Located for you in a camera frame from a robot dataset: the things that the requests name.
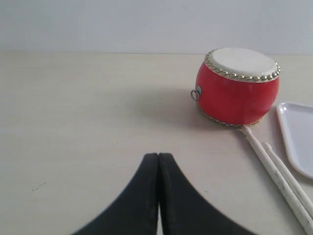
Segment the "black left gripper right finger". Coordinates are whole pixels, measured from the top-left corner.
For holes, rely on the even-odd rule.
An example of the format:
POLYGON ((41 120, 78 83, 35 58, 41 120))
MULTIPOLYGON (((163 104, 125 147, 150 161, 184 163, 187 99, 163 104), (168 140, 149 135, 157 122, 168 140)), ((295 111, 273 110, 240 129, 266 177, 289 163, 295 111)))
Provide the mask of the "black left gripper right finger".
POLYGON ((192 186, 170 153, 159 154, 159 205, 165 235, 252 235, 192 186))

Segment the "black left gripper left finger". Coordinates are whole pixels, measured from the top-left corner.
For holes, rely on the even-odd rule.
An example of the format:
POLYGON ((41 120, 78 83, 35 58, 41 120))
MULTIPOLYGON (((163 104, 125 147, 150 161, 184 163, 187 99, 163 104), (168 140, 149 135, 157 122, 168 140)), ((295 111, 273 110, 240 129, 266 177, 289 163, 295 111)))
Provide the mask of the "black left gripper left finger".
POLYGON ((155 235, 158 223, 158 154, 143 159, 124 190, 76 235, 155 235))

